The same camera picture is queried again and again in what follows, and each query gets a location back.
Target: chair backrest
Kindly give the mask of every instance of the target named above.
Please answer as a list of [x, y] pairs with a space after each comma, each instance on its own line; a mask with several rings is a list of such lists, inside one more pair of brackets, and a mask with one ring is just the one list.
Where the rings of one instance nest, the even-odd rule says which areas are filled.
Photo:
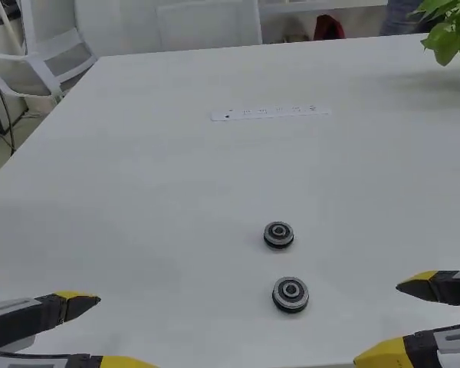
[[16, 97], [61, 96], [60, 84], [36, 54], [0, 54], [0, 90]]
[[61, 84], [97, 60], [77, 30], [74, 0], [20, 0], [27, 53], [38, 53]]
[[77, 0], [77, 17], [102, 56], [262, 42], [257, 0]]

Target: floor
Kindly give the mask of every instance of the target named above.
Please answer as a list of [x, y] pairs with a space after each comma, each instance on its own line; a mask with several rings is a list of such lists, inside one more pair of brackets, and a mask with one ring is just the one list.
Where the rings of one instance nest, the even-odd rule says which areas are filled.
[[[23, 142], [26, 141], [27, 138], [35, 131], [39, 124], [41, 124], [44, 118], [32, 118], [26, 117], [21, 119], [15, 124], [14, 126], [14, 137], [15, 137], [15, 144], [19, 147]], [[7, 134], [7, 140], [10, 140], [10, 135]], [[0, 139], [0, 169], [5, 163], [8, 161], [10, 157], [10, 147], [7, 146], [3, 140]]]

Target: power strip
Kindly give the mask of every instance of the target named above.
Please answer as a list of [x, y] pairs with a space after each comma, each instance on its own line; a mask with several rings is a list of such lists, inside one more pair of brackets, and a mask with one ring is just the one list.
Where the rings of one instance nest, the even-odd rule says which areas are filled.
[[273, 117], [302, 117], [306, 115], [329, 115], [330, 110], [315, 105], [287, 105], [259, 107], [246, 110], [227, 110], [212, 113], [213, 121], [268, 119]]

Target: white table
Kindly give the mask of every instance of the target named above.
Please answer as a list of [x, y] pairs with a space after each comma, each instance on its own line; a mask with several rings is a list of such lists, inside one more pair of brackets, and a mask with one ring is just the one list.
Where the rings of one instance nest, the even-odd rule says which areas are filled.
[[[395, 290], [460, 269], [460, 61], [419, 40], [102, 58], [0, 171], [0, 299], [103, 298], [28, 351], [296, 367], [460, 323]], [[332, 114], [209, 119], [283, 103]], [[273, 305], [282, 276], [307, 284], [301, 314]]]

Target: cable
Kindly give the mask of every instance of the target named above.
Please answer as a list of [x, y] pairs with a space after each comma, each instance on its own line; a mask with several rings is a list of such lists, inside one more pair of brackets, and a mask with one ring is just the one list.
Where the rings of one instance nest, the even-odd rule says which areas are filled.
[[15, 153], [16, 147], [15, 147], [15, 135], [14, 135], [14, 126], [12, 123], [12, 119], [10, 118], [10, 113], [8, 111], [7, 103], [5, 102], [5, 96], [0, 90], [0, 100], [2, 101], [3, 107], [5, 109], [5, 114], [7, 115], [7, 120], [8, 120], [8, 129], [10, 132], [10, 143], [6, 140], [5, 136], [0, 133], [0, 138], [7, 143], [7, 146], [10, 147], [10, 157]]

